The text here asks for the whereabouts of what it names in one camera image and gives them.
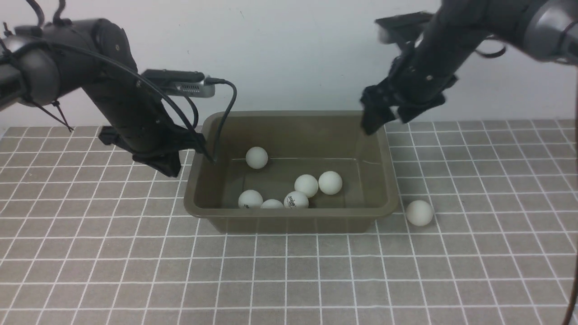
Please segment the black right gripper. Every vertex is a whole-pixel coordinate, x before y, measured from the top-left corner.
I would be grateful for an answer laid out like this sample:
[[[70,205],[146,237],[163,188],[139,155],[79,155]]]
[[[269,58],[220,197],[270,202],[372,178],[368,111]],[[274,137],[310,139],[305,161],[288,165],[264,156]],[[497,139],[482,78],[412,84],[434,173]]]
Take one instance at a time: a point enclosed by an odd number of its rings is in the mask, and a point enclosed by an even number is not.
[[[361,95],[361,127],[367,136],[385,124],[407,124],[426,111],[443,105],[444,90],[457,81],[459,58],[433,54],[402,54],[392,63],[388,76]]]

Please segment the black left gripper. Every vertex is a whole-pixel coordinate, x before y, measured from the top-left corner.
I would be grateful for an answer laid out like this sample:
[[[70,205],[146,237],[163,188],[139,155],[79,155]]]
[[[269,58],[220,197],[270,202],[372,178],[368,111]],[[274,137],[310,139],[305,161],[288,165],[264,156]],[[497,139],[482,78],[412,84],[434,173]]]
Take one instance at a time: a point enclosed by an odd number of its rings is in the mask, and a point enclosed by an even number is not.
[[[198,150],[206,144],[205,137],[176,124],[158,125],[153,128],[103,127],[98,136],[105,145],[114,145],[138,161],[167,177],[176,178],[181,171],[180,152]]]

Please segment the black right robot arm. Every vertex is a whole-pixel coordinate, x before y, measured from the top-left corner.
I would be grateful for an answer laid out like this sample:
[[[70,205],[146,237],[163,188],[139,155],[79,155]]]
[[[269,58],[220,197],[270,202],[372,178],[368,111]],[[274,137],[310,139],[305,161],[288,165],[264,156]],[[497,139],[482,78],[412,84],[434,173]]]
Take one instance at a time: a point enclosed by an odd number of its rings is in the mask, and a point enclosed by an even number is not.
[[[483,41],[511,45],[541,62],[577,64],[575,0],[444,0],[435,13],[375,20],[384,44],[401,53],[388,76],[364,89],[361,127],[372,135],[386,123],[409,123],[443,105],[444,90]]]

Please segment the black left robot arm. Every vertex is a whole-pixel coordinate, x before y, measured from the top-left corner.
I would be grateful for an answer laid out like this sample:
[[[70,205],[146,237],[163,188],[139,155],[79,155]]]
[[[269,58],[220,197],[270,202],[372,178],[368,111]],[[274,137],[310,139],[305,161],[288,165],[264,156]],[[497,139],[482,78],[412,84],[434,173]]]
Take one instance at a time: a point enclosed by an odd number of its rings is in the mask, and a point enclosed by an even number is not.
[[[180,152],[205,154],[196,124],[177,125],[162,100],[177,83],[196,84],[200,72],[145,70],[139,74],[124,29],[106,19],[66,21],[45,27],[15,27],[1,39],[1,108],[13,103],[45,110],[46,105],[83,90],[109,122],[99,139],[168,177],[181,170]]]

